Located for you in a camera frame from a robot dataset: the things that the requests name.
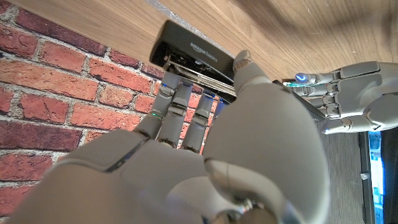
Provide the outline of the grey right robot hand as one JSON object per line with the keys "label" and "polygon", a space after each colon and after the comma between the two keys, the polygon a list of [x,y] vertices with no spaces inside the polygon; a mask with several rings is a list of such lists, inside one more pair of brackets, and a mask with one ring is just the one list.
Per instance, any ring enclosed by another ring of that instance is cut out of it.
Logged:
{"label": "grey right robot hand", "polygon": [[312,117],[247,51],[201,154],[118,129],[55,164],[9,223],[324,223],[330,178]]}

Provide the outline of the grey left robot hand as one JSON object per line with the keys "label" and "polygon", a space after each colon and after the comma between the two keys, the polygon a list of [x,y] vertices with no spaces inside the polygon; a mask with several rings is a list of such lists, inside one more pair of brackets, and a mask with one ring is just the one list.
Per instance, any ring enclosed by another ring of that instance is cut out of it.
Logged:
{"label": "grey left robot hand", "polygon": [[288,84],[328,121],[324,134],[397,127],[397,64],[369,61],[328,73],[298,73]]}

